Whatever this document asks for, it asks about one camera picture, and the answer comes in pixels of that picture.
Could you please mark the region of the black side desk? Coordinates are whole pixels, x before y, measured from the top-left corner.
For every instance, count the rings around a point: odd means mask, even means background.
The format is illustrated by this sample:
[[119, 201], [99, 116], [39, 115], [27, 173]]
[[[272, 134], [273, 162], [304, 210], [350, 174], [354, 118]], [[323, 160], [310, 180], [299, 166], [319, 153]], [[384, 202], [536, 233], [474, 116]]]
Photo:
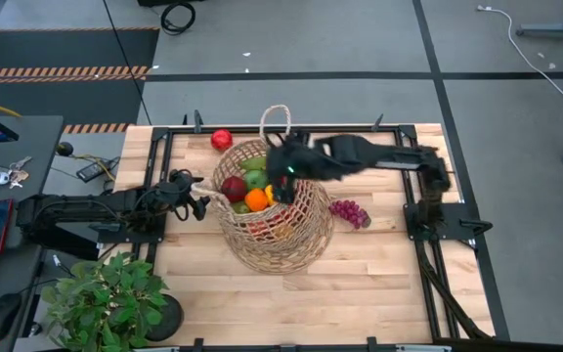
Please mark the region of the black side desk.
[[[27, 156], [31, 158], [24, 166], [29, 173], [28, 179], [20, 188], [0, 186], [0, 200], [11, 198], [19, 201], [41, 193], [64, 129], [64, 119], [59, 115], [0, 116], [0, 122], [19, 135], [15, 142], [0, 143], [0, 165], [8, 166]], [[11, 220], [4, 249], [0, 253], [0, 297], [19, 291], [22, 303], [9, 334], [0, 341], [0, 352], [12, 352], [22, 332], [25, 311], [32, 301], [32, 293], [26, 288], [34, 283], [41, 255], [41, 246], [25, 242], [21, 230]]]

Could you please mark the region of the red apple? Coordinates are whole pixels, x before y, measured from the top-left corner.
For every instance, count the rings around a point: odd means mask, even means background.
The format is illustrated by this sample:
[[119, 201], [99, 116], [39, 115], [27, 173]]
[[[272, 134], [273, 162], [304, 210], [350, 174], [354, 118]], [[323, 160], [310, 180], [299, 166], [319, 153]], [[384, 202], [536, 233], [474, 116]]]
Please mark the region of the red apple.
[[210, 144], [214, 150], [222, 153], [234, 144], [233, 135], [227, 129], [218, 129], [212, 133]]

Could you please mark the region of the black computer mouse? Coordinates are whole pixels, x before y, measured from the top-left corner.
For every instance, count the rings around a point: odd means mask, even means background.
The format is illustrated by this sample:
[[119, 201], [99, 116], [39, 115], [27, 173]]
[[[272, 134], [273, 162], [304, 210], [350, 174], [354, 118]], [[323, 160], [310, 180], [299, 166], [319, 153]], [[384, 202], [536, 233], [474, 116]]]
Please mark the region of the black computer mouse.
[[0, 341], [10, 332], [22, 304], [20, 293], [6, 293], [0, 296]]

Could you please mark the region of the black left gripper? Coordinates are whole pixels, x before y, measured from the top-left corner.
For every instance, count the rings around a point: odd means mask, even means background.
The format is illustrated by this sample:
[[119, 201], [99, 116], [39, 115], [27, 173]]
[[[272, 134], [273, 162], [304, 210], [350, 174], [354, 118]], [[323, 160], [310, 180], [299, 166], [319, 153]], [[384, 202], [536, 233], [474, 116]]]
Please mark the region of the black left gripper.
[[191, 197], [191, 185], [198, 183], [199, 178], [194, 176], [188, 169], [176, 171], [176, 183], [162, 182], [157, 185], [160, 202], [166, 204], [179, 220], [188, 220], [190, 217], [190, 206], [197, 221], [204, 219], [207, 204], [210, 197], [204, 196], [198, 199]]

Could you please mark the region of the orange fruit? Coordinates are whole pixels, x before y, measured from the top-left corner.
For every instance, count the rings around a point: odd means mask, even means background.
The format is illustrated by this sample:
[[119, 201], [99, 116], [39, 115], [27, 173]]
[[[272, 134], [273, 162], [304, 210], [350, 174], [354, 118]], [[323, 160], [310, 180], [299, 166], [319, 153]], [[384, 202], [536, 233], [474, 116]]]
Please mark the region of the orange fruit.
[[249, 191], [244, 197], [244, 202], [251, 212], [259, 212], [269, 206], [268, 197], [262, 189]]

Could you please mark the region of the open-weave wicker basket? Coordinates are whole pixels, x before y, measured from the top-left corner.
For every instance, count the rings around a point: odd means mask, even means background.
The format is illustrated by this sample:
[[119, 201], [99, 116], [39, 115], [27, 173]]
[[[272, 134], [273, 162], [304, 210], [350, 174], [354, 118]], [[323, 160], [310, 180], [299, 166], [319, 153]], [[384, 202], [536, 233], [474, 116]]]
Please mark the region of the open-weave wicker basket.
[[[334, 223], [329, 213], [329, 197], [325, 188], [312, 181], [295, 183], [293, 204], [275, 203], [259, 212], [236, 214], [228, 199], [221, 193], [225, 178], [243, 176], [246, 171], [239, 164], [249, 158], [266, 156], [264, 125], [266, 117], [274, 110], [282, 110], [286, 118], [284, 131], [290, 131], [290, 111], [285, 105], [267, 108], [260, 119], [259, 138], [240, 142], [223, 153], [212, 174], [209, 187], [193, 184], [193, 191], [209, 196], [225, 239], [234, 256], [246, 267], [263, 274], [288, 274], [301, 270], [316, 261], [325, 251], [333, 235]], [[304, 212], [300, 222], [286, 222], [282, 211], [297, 207]], [[250, 223], [263, 222], [270, 229], [267, 237], [254, 237], [249, 231]], [[279, 224], [294, 228], [291, 239], [278, 242], [273, 231]]]

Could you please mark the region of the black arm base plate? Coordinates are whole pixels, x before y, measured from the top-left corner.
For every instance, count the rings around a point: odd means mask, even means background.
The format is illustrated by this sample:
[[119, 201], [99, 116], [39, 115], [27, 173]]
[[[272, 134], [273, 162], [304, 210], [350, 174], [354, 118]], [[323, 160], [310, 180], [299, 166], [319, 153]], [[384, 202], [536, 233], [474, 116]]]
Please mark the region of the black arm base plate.
[[91, 226], [98, 233], [99, 242], [160, 242], [166, 215], [156, 200], [158, 195], [159, 191], [136, 189], [99, 196], [97, 201], [118, 216], [108, 215], [107, 220]]
[[413, 241], [474, 240], [493, 228], [490, 222], [472, 219], [463, 203], [405, 204], [404, 215]]

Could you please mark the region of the green leafy plant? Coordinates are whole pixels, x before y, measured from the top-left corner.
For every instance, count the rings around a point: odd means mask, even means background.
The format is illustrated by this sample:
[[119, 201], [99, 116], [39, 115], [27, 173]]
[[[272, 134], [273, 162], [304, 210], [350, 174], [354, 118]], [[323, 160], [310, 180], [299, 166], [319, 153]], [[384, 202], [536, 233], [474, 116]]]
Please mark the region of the green leafy plant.
[[150, 263], [119, 252], [79, 262], [70, 272], [42, 288], [53, 343], [69, 352], [133, 352], [150, 344], [148, 334], [168, 305], [168, 286]]

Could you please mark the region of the black hazard-striped floor mat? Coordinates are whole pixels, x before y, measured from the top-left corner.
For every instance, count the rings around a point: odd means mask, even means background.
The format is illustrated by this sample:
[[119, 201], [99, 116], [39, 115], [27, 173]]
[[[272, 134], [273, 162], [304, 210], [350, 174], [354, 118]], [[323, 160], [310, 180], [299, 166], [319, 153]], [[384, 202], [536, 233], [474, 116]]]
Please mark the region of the black hazard-striped floor mat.
[[142, 124], [158, 34], [153, 26], [0, 29], [0, 107], [59, 115], [68, 134]]

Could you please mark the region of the bunch of metal keys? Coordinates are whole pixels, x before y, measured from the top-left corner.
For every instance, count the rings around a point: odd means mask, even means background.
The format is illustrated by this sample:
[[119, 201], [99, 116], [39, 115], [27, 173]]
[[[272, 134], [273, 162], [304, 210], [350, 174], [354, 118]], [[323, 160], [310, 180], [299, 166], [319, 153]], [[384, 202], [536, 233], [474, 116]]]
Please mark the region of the bunch of metal keys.
[[32, 160], [31, 156], [26, 156], [25, 158], [13, 162], [9, 166], [9, 176], [10, 176], [10, 189], [22, 188], [22, 181], [25, 181], [29, 177], [29, 173], [23, 169], [23, 167]]

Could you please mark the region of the green apple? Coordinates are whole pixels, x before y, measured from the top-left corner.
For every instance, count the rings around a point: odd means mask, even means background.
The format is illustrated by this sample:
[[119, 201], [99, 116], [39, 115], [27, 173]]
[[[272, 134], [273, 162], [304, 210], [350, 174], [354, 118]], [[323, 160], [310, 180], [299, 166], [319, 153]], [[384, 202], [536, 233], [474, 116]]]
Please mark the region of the green apple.
[[253, 189], [265, 189], [269, 185], [269, 179], [265, 170], [248, 170], [243, 181], [249, 191]]

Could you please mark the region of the black plant pot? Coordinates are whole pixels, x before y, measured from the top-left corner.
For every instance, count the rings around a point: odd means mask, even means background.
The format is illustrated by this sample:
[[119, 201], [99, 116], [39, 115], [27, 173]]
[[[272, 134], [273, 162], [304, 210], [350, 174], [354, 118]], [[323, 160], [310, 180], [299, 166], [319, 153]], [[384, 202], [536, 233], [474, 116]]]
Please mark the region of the black plant pot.
[[158, 325], [152, 326], [146, 334], [146, 339], [159, 342], [168, 339], [181, 327], [184, 322], [184, 310], [180, 302], [173, 296], [163, 293], [166, 304], [161, 307], [161, 320]]

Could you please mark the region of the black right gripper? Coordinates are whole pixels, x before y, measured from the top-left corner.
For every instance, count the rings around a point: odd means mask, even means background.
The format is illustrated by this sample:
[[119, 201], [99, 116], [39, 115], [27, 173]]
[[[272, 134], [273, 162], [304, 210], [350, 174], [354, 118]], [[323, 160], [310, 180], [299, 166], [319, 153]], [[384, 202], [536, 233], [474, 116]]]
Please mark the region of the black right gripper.
[[309, 133], [266, 134], [266, 173], [273, 186], [276, 201], [293, 204], [296, 180], [320, 180], [320, 157], [308, 142]]

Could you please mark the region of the black power adapter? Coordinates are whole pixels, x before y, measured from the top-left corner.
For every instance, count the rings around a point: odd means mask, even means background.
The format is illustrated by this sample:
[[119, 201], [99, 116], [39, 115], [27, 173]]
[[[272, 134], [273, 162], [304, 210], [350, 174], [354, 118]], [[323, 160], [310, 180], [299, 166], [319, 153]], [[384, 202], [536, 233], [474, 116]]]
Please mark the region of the black power adapter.
[[111, 161], [107, 159], [90, 159], [90, 164], [77, 170], [75, 175], [84, 183], [88, 183], [100, 176], [112, 179]]

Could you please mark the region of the purple grape bunch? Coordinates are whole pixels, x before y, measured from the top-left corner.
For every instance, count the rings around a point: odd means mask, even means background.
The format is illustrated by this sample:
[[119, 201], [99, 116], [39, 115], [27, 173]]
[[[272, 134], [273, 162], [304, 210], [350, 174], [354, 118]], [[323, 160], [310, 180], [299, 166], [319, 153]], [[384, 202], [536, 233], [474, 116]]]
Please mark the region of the purple grape bunch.
[[368, 213], [353, 200], [335, 200], [328, 209], [332, 215], [349, 222], [355, 229], [367, 228], [371, 224]]

